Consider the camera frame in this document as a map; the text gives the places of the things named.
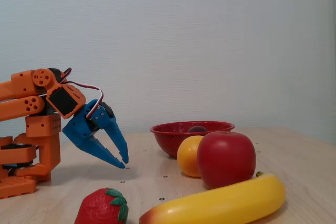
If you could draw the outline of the blue gripper black motor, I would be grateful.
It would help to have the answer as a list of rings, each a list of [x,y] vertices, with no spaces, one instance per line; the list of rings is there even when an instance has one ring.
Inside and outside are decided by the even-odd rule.
[[[87,114],[95,103],[96,100],[92,100],[85,104],[74,114],[62,131],[80,150],[117,168],[124,169],[124,164],[129,162],[128,146],[119,129],[113,110],[106,103],[100,102],[93,115],[87,118]],[[122,162],[95,138],[95,134],[99,130],[104,130],[113,141]]]

